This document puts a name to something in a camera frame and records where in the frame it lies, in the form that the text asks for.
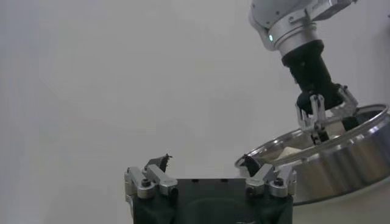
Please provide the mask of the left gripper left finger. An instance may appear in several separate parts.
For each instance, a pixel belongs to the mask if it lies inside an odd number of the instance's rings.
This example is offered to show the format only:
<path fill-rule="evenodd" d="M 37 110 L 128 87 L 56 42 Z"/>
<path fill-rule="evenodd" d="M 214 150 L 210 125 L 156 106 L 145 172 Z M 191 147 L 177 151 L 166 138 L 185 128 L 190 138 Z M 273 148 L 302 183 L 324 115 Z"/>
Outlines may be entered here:
<path fill-rule="evenodd" d="M 128 167 L 124 173 L 126 199 L 137 196 L 140 199 L 151 199 L 157 192 L 170 200 L 178 197 L 178 180 L 166 174 L 169 154 L 150 159 L 140 169 L 136 166 Z"/>

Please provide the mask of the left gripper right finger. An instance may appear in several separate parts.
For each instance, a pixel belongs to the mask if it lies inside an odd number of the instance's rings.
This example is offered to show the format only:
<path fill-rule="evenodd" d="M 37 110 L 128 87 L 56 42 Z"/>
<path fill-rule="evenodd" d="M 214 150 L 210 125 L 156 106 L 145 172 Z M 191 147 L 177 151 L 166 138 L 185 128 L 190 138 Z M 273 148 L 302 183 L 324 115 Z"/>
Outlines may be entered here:
<path fill-rule="evenodd" d="M 268 163 L 260 164 L 249 155 L 244 155 L 242 159 L 249 173 L 245 180 L 249 197 L 264 195 L 266 192 L 277 198 L 296 194 L 297 172 L 292 166 L 278 168 Z"/>

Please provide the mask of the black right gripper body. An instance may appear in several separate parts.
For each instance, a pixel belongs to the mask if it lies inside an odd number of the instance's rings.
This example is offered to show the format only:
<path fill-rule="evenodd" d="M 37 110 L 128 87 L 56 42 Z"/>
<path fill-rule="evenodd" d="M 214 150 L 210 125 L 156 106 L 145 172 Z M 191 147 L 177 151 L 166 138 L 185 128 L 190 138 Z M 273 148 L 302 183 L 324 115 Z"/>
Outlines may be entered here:
<path fill-rule="evenodd" d="M 343 103 L 338 94 L 340 84 L 332 82 L 330 73 L 321 56 L 324 50 L 322 40 L 305 43 L 282 57 L 282 63 L 292 74 L 299 85 L 301 93 L 297 98 L 297 106 L 308 114 L 312 114 L 310 97 L 320 94 L 324 98 L 326 110 Z"/>

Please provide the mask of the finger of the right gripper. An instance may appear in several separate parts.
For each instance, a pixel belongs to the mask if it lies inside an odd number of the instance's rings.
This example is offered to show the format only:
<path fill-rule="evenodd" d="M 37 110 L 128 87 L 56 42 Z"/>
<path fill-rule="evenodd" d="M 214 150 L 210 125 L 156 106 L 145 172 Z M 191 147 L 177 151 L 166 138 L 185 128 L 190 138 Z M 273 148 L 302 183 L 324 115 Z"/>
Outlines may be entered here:
<path fill-rule="evenodd" d="M 308 133 L 314 145 L 321 145 L 329 140 L 325 129 L 327 118 L 322 95 L 312 95 L 310 97 L 310 107 L 312 115 L 309 115 L 296 104 L 298 124 L 303 132 Z"/>
<path fill-rule="evenodd" d="M 341 104 L 333 107 L 331 113 L 333 116 L 341 118 L 342 126 L 345 131 L 349 131 L 359 126 L 356 113 L 358 111 L 358 101 L 349 91 L 348 86 L 339 86 L 338 96 L 341 98 Z"/>

